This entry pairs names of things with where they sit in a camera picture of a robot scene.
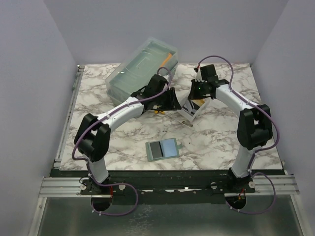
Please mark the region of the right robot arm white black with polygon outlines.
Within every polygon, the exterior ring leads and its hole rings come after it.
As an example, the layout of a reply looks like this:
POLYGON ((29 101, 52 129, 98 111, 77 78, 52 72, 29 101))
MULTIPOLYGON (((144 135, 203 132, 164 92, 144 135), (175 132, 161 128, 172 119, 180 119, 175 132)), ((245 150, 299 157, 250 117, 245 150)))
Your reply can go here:
POLYGON ((270 108, 258 105, 235 91, 226 79, 219 79, 213 64, 194 68, 188 100, 205 98, 224 103, 238 117, 237 139, 240 144, 236 160, 227 172, 226 188, 239 192, 249 181, 255 152, 273 137, 270 108))

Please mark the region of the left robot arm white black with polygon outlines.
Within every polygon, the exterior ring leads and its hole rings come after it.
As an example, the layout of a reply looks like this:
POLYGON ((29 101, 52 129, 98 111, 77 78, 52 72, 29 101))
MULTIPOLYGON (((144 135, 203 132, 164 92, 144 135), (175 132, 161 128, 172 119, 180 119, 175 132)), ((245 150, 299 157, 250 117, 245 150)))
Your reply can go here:
POLYGON ((109 150, 111 134, 127 121, 142 116, 147 111, 176 111, 181 108, 169 79, 155 74, 149 83, 133 92, 119 106, 98 116, 88 113, 81 121, 74 138, 72 159, 78 160, 75 153, 82 154, 80 160, 86 163, 92 188, 98 194, 109 189, 109 173, 105 155, 109 150))

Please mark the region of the white card tray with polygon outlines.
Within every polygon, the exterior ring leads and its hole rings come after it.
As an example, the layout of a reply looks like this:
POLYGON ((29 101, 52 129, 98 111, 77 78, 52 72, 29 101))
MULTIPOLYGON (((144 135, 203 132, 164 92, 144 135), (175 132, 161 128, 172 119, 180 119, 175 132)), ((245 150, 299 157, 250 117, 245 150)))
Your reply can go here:
POLYGON ((193 122, 193 120, 208 106, 209 102, 210 100, 208 98, 189 100, 187 97, 184 97, 180 101, 181 109, 177 112, 189 122, 193 122))

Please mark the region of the white card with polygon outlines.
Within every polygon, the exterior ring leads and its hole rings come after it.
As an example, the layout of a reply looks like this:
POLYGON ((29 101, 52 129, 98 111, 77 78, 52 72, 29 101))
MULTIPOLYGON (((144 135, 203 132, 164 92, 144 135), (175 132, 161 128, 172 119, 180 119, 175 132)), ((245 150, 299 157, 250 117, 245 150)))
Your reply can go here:
POLYGON ((191 113, 193 110, 191 108, 191 104, 189 101, 187 101, 184 105, 183 108, 187 110, 188 113, 191 113))

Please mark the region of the green leather card holder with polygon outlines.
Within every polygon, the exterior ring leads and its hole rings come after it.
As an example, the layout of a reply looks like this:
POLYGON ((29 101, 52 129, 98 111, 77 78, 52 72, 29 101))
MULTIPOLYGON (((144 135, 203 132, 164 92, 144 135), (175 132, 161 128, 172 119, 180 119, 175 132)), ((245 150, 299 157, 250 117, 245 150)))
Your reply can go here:
POLYGON ((152 159, 151 154, 151 148, 150 143, 152 142, 146 142, 145 148, 146 148, 146 154, 147 154, 147 160, 149 162, 164 160, 164 159, 170 159, 170 158, 177 158, 180 156, 179 150, 183 147, 182 143, 177 142, 175 138, 170 139, 164 139, 159 140, 163 152, 163 157, 159 159, 152 159))

